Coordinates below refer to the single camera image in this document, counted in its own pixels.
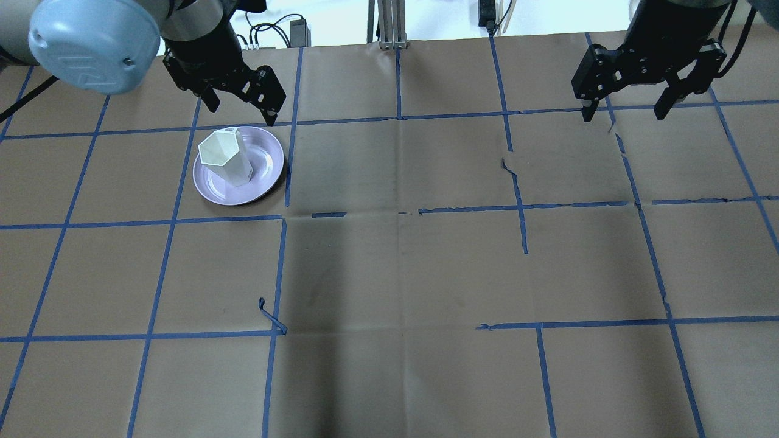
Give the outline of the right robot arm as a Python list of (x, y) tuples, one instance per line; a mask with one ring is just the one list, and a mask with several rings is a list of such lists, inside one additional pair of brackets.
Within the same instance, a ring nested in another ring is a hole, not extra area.
[(627, 86), (666, 83), (654, 105), (662, 120), (690, 94), (703, 94), (742, 53), (758, 15), (777, 27), (776, 1), (751, 1), (742, 33), (729, 55), (722, 45), (735, 1), (640, 1), (620, 47), (591, 44), (572, 78), (582, 119), (592, 121), (604, 98)]

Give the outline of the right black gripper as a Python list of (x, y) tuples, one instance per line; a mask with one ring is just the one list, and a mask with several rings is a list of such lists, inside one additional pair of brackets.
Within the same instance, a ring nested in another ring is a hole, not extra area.
[(608, 50), (590, 45), (574, 72), (572, 89), (582, 100), (582, 119), (591, 122), (596, 102), (627, 86), (666, 83), (654, 103), (654, 116), (665, 120), (671, 108), (689, 94), (705, 92), (718, 77), (727, 57), (717, 39), (693, 47), (629, 47)]

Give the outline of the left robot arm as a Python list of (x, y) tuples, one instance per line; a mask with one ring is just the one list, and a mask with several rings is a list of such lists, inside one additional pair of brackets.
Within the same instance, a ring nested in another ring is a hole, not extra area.
[(181, 91), (219, 108), (218, 91), (259, 109), (274, 125), (286, 94), (269, 66), (251, 68), (231, 25), (264, 1), (3, 1), (2, 67), (41, 66), (44, 83), (2, 112), (5, 121), (56, 81), (105, 95), (142, 83), (158, 49)]

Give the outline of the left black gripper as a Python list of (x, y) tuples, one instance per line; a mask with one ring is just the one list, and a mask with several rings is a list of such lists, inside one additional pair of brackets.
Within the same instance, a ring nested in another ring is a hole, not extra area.
[(191, 91), (201, 98), (212, 113), (220, 107), (216, 92), (228, 92), (261, 111), (265, 124), (273, 127), (287, 98), (271, 66), (253, 69), (243, 61), (241, 53), (237, 54), (237, 60), (218, 61), (207, 66), (184, 62), (168, 48), (163, 64), (178, 89)]

